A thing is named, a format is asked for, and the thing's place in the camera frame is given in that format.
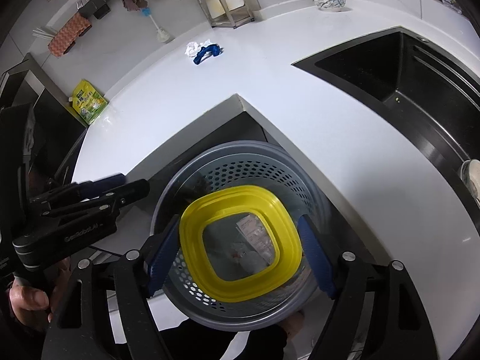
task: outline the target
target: silver screw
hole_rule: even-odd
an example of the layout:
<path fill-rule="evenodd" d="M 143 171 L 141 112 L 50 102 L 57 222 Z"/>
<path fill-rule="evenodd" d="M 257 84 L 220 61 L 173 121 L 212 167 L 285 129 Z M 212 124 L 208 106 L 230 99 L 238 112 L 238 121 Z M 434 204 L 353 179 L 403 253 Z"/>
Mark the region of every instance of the silver screw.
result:
<path fill-rule="evenodd" d="M 127 260 L 136 260 L 138 258 L 138 256 L 140 256 L 140 253 L 138 252 L 138 250 L 131 250 L 127 253 Z"/>
<path fill-rule="evenodd" d="M 78 261 L 78 267 L 80 269 L 85 269 L 89 265 L 90 265 L 90 260 L 89 259 L 81 259 L 80 261 Z"/>
<path fill-rule="evenodd" d="M 403 268 L 404 268 L 403 264 L 400 261 L 397 261 L 397 260 L 392 261 L 392 267 L 393 267 L 393 269 L 396 269 L 397 271 L 402 271 Z"/>
<path fill-rule="evenodd" d="M 355 260 L 355 255 L 351 251 L 344 251 L 342 254 L 342 258 L 345 261 L 354 261 Z"/>

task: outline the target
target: white tissue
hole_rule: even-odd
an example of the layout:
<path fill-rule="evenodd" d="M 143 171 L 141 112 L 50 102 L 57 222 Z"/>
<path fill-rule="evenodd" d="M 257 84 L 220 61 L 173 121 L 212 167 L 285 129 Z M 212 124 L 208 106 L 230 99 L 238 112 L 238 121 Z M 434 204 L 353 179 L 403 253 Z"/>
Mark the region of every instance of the white tissue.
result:
<path fill-rule="evenodd" d="M 190 42 L 187 45 L 187 50 L 185 51 L 185 55 L 189 56 L 190 58 L 195 58 L 198 52 L 202 49 L 202 47 L 207 47 L 213 44 L 210 39 L 205 40 L 205 42 L 201 42 L 200 44 L 196 42 Z"/>

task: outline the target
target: person's foot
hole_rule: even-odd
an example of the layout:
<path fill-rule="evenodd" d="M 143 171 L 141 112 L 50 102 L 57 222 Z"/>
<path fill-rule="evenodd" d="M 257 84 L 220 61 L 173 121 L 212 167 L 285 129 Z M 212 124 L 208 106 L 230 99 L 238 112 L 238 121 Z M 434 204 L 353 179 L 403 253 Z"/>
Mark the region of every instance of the person's foot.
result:
<path fill-rule="evenodd" d="M 278 325 L 285 331 L 287 340 L 291 340 L 303 328 L 304 320 L 305 315 L 303 311 L 300 310 L 285 318 L 283 321 L 280 321 Z"/>

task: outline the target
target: human hand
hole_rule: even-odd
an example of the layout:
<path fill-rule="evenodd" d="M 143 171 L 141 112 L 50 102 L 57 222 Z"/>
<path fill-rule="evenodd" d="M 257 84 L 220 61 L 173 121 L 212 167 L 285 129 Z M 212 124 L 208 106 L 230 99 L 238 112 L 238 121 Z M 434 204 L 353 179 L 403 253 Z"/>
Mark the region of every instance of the human hand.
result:
<path fill-rule="evenodd" d="M 18 279 L 15 279 L 10 289 L 10 303 L 13 313 L 25 326 L 31 327 L 39 332 L 43 331 L 48 322 L 52 320 L 62 296 L 67 288 L 70 279 L 70 257 L 63 259 L 56 264 L 58 277 L 55 279 L 55 288 L 50 299 L 42 290 L 23 286 Z"/>

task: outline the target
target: black pants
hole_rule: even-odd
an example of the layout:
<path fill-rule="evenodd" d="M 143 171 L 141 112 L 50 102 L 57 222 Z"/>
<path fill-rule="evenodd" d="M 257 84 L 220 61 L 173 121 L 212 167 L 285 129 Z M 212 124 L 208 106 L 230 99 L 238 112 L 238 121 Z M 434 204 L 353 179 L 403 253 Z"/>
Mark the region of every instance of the black pants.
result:
<path fill-rule="evenodd" d="M 173 360 L 220 360 L 235 332 L 205 327 L 190 319 L 160 332 Z M 235 360 L 282 360 L 287 333 L 278 325 L 250 332 L 247 345 Z M 130 359 L 127 344 L 118 345 L 123 360 Z"/>

